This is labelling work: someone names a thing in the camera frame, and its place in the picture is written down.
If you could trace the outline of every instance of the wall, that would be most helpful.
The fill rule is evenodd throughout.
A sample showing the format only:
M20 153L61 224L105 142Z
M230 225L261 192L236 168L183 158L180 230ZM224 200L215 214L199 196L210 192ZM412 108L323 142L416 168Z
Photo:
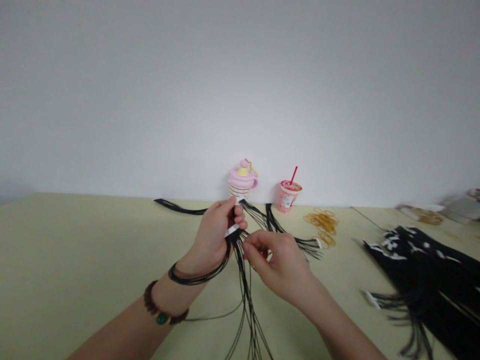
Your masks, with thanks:
M435 202L480 186L474 0L7 1L0 199Z

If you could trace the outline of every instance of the ice cream toy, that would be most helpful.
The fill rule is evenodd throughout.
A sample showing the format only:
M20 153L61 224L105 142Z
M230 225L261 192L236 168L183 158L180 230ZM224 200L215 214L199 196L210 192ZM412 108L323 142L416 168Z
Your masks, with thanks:
M249 198L250 190L257 187L259 175L252 167L252 163L246 158L240 161L240 166L230 172L230 195L237 198Z

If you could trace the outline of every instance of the rubber band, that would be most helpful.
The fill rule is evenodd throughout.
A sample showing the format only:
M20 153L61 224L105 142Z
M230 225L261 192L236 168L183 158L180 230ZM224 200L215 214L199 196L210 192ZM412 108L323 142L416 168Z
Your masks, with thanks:
M303 217L303 221L314 225L318 229L318 237L322 240L328 249L336 245L332 236L337 235L336 227L340 220L330 210L322 210L318 207L313 208L311 212Z

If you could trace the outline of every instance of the cup lid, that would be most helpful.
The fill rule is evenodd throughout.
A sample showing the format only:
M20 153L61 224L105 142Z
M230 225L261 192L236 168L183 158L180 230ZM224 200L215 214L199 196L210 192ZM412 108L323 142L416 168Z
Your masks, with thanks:
M296 183L295 181L294 182L290 182L290 180L283 180L281 182L281 185L287 189L287 190L290 190L290 191L302 191L302 186L300 186L299 183Z

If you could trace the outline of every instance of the hand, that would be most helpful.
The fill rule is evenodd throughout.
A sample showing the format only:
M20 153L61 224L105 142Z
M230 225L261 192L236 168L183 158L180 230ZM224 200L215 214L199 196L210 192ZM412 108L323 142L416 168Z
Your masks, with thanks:
M320 283L290 234L258 230L246 238L242 247L243 257L265 285L297 308ZM269 250L273 255L267 261Z
M203 214L191 249L176 264L179 274L197 277L220 265L227 252L227 229L233 224L238 224L243 230L248 227L244 209L240 205L235 206L236 201L235 196L225 201L217 201Z

